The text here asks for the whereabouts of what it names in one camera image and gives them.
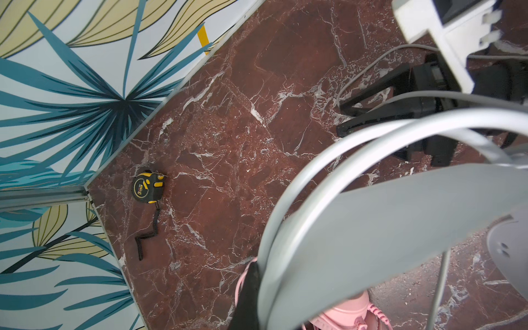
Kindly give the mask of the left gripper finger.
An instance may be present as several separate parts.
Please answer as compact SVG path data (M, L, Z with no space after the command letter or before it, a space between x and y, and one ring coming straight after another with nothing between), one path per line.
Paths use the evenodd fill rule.
M258 294L261 276L256 261L251 261L237 282L235 289L235 311L229 330L258 330Z

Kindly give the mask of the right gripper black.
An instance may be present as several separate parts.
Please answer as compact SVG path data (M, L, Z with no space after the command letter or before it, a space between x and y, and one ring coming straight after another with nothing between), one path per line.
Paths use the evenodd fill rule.
M472 70L470 75L475 83L474 93L476 95L507 100L520 105L527 103L526 60L498 60L490 66ZM427 55L424 63L414 68L404 63L374 82L363 92L339 104L341 114L351 119L336 127L337 136L346 137L355 129L365 125L423 118L431 114L474 106L473 103L463 100L413 97L397 100L394 103L386 102L377 109L356 107L356 104L387 88L393 89L393 96L427 90L447 92L461 90L446 61L438 53ZM414 153L422 152L432 157L430 166L445 167L452 162L457 145L458 142L453 139L433 136L397 151L395 156L410 161Z

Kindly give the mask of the white headphones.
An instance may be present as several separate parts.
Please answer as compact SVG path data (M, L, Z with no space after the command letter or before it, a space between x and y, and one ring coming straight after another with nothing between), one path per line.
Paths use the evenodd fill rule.
M472 108L375 125L314 158L291 182L265 227L257 264L261 329L295 329L393 276L416 268L527 202L527 159L479 133L527 134L527 113ZM414 142L447 137L484 164L348 186Z

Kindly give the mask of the pink cat-ear headphones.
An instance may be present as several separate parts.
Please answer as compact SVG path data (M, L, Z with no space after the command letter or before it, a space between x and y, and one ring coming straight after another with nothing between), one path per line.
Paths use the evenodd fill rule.
M299 328L306 329L309 325L312 329L392 329L389 318L370 301L368 294L365 291L304 322Z

